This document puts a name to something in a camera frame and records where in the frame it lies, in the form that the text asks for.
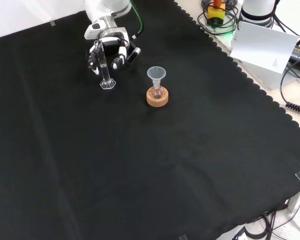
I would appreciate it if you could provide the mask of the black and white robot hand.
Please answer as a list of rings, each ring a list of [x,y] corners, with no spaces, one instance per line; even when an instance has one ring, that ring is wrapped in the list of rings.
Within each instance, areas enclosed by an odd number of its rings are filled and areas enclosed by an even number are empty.
[[[130,41],[124,27],[117,27],[116,23],[108,23],[105,19],[98,19],[88,26],[84,37],[86,40],[100,40],[103,48],[118,47],[118,56],[112,61],[111,68],[117,70],[125,65]]]

